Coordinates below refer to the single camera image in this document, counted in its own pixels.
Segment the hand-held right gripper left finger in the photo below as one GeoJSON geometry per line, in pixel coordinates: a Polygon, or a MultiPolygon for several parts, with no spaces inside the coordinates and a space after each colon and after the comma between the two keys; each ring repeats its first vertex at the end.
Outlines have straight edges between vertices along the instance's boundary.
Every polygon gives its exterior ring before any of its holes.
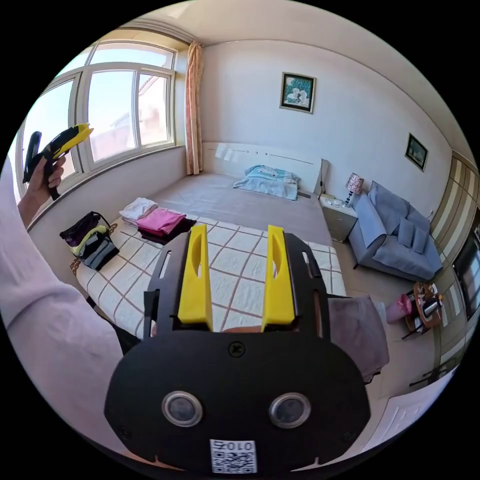
{"type": "Polygon", "coordinates": [[[213,323],[205,224],[195,225],[189,232],[177,316],[182,324],[213,323]]]}

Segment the person's left hand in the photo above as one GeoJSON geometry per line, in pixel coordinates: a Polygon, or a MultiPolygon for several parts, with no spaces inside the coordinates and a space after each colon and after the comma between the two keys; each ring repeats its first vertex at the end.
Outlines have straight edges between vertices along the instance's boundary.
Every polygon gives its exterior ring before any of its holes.
{"type": "Polygon", "coordinates": [[[57,188],[61,184],[65,162],[65,156],[56,159],[53,163],[52,173],[46,175],[45,165],[47,159],[42,157],[39,161],[30,178],[25,194],[29,203],[32,204],[36,210],[39,210],[40,207],[51,198],[49,189],[57,188]]]}

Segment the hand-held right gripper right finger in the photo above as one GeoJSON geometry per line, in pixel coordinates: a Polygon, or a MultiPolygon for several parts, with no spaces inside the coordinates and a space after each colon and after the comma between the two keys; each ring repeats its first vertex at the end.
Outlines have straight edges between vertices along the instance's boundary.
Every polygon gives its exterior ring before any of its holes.
{"type": "Polygon", "coordinates": [[[290,327],[294,319],[294,298],[284,229],[269,225],[260,331],[264,333],[290,327]]]}

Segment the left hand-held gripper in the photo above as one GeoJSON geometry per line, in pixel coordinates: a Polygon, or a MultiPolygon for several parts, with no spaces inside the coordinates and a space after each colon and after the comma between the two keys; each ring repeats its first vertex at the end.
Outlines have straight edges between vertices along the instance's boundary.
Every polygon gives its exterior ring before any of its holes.
{"type": "Polygon", "coordinates": [[[43,168],[46,185],[49,184],[48,177],[54,171],[55,161],[67,154],[73,147],[85,141],[93,131],[94,129],[90,128],[89,123],[76,124],[73,128],[67,128],[59,133],[47,144],[41,154],[39,153],[39,146],[42,133],[40,131],[34,132],[34,147],[36,148],[36,157],[38,157],[38,160],[40,160],[42,157],[46,159],[46,164],[43,168]]]}

